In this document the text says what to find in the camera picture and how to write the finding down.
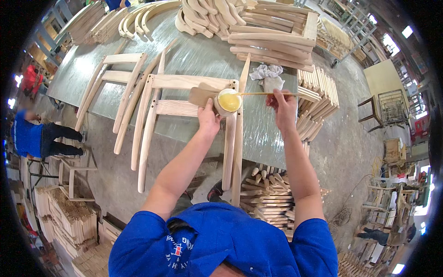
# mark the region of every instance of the concrete floor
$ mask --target concrete floor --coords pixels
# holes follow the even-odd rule
[[[337,68],[331,69],[331,56],[318,49],[315,49],[312,58],[316,67],[323,68],[335,80],[340,102],[340,110],[325,120],[323,128],[311,143],[310,160],[321,187],[332,189],[324,198],[326,218],[332,220],[343,205],[353,209],[350,221],[338,228],[339,236],[335,244],[338,252],[341,252],[352,243],[354,230],[360,224],[360,206],[368,197],[365,186],[368,178],[359,181],[372,173],[375,158],[383,156],[384,131],[379,129],[367,133],[364,126],[358,123],[357,104],[371,95],[358,62],[348,57]],[[38,100],[36,108],[38,113],[45,114],[52,121],[75,126],[76,117],[72,106],[66,105],[62,111],[57,112],[47,97],[43,97]],[[146,190],[140,194],[137,191],[137,172],[130,168],[134,128],[129,127],[121,153],[115,155],[113,148],[116,135],[112,133],[112,120],[89,113],[85,126],[88,130],[85,145],[91,149],[99,170],[88,172],[87,175],[79,172],[76,175],[76,193],[87,198],[94,197],[103,215],[109,213],[123,223],[128,223],[145,201],[158,173],[183,149],[185,143],[154,135],[149,153]],[[254,163],[244,161],[244,174],[249,174],[253,166]],[[52,161],[50,168],[57,172],[58,164]],[[206,201],[207,192],[221,176],[222,156],[220,153],[208,153],[190,186],[194,193],[193,203]],[[225,193],[223,198],[229,200],[230,192]]]

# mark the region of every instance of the shoe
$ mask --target shoe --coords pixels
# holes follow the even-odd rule
[[[208,195],[206,196],[206,199],[211,202],[211,199],[213,197],[220,197],[223,195],[223,190],[222,190],[222,180],[218,181],[209,191]]]

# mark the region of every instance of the factory window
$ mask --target factory window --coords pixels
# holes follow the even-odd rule
[[[412,34],[412,29],[410,26],[406,26],[406,28],[401,32],[405,38],[408,38]]]

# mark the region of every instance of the stack of wooden parts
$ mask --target stack of wooden parts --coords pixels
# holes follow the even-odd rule
[[[114,245],[118,236],[121,234],[121,230],[115,227],[112,223],[103,218],[103,223],[98,224],[98,236],[100,237],[99,243],[110,243]]]
[[[374,267],[367,267],[352,252],[342,252],[338,254],[338,276],[339,277],[366,277],[379,276],[379,273],[386,265],[378,264]]]
[[[258,1],[242,19],[250,26],[231,26],[231,52],[239,60],[251,53],[251,61],[313,71],[311,52],[317,39],[318,14],[291,5]]]
[[[241,18],[247,6],[245,0],[183,0],[182,4],[175,19],[180,32],[201,33],[208,38],[216,34],[226,41],[230,26],[246,25]]]
[[[88,37],[85,39],[86,44],[100,43],[103,44],[108,39],[115,36],[118,32],[118,25],[123,17],[128,14],[128,8],[123,8],[118,12],[111,11],[109,14],[102,17],[102,19],[94,25],[89,31]]]
[[[286,171],[260,164],[241,185],[240,207],[251,217],[285,232],[289,241],[294,233],[294,198]],[[330,191],[320,188],[322,198]]]
[[[323,122],[322,120],[340,108],[335,82],[324,73],[323,68],[320,69],[317,67],[313,73],[299,70],[297,74],[299,91],[309,90],[318,92],[322,98],[319,102],[315,103],[300,99],[300,117],[297,124],[301,123],[300,121],[303,121],[303,118],[321,124],[321,122]]]
[[[105,8],[100,1],[90,4],[79,11],[72,19],[66,30],[70,33],[72,43],[79,45],[89,37],[89,31],[105,14]]]
[[[40,227],[46,239],[54,238],[72,257],[78,257],[96,244],[97,216],[84,202],[71,202],[61,190],[37,187],[35,202]]]
[[[150,30],[146,26],[146,22],[157,13],[175,8],[181,4],[180,0],[158,1],[143,4],[126,14],[118,24],[118,32],[124,38],[133,39],[134,33],[149,36]]]
[[[339,54],[340,57],[338,58],[345,56],[354,47],[349,35],[324,17],[321,19],[321,24],[317,25],[317,39],[326,45],[323,48],[328,49],[333,54]]]
[[[100,243],[76,257],[71,264],[77,277],[108,277],[108,260],[112,245]]]

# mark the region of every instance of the plastic sheet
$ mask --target plastic sheet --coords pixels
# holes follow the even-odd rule
[[[177,9],[156,15],[147,22],[151,30],[152,41],[146,37],[135,36],[122,53],[145,52],[149,61],[163,50],[173,39],[177,43],[170,49],[166,56],[165,74],[196,75],[225,79],[239,79],[244,62],[237,60],[229,51],[230,45],[219,37],[209,39],[202,34],[191,36],[181,33],[174,24]],[[124,40],[115,37],[106,45],[80,45],[74,46],[67,53],[61,63],[54,80],[49,86],[47,95],[64,101],[74,106],[79,106],[83,92],[90,75],[103,55],[112,55]],[[131,71],[134,65],[117,64],[112,70]],[[252,62],[252,68],[259,63]],[[285,80],[284,89],[296,93],[296,70],[285,68],[280,77]],[[89,107],[89,112],[114,119],[120,103],[124,85],[120,83],[104,82],[95,99]],[[245,92],[260,92],[258,80],[248,78]],[[187,100],[189,91],[163,90],[163,100]],[[264,95],[244,96],[244,123],[243,123],[243,158],[258,163],[268,164],[279,168],[286,168],[283,141],[275,124],[274,111],[265,106]],[[137,115],[134,111],[130,124],[134,125]],[[155,124],[155,132],[177,140],[188,142],[198,130],[198,119],[190,117],[174,117],[159,115]],[[225,124],[222,123],[220,133],[213,143],[213,150],[223,152]]]

